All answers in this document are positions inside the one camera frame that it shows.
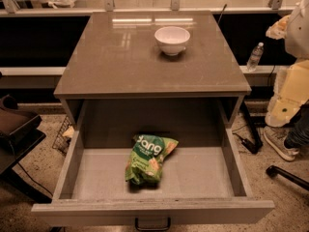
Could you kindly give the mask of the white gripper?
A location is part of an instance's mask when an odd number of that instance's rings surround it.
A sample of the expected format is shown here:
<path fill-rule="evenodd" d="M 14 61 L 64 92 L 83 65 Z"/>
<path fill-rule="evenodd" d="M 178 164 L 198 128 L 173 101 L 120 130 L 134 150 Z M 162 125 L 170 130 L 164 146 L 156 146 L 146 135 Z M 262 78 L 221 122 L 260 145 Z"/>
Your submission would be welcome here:
<path fill-rule="evenodd" d="M 285 15 L 276 21 L 267 29 L 266 36 L 284 39 L 289 18 Z M 281 67 L 276 74 L 273 92 L 265 121 L 268 126 L 280 128 L 288 124 L 309 101 L 309 60 L 297 60 L 288 68 Z"/>

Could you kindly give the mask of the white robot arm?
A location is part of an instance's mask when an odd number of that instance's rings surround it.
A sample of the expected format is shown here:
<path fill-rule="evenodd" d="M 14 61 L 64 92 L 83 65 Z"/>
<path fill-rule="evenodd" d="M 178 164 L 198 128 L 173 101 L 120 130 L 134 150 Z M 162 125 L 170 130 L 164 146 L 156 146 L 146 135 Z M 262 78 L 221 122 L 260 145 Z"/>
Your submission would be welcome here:
<path fill-rule="evenodd" d="M 266 35 L 284 39 L 286 52 L 296 58 L 294 64 L 277 72 L 267 107 L 267 125 L 279 128 L 309 101 L 309 0 L 301 0 L 291 14 L 269 27 Z"/>

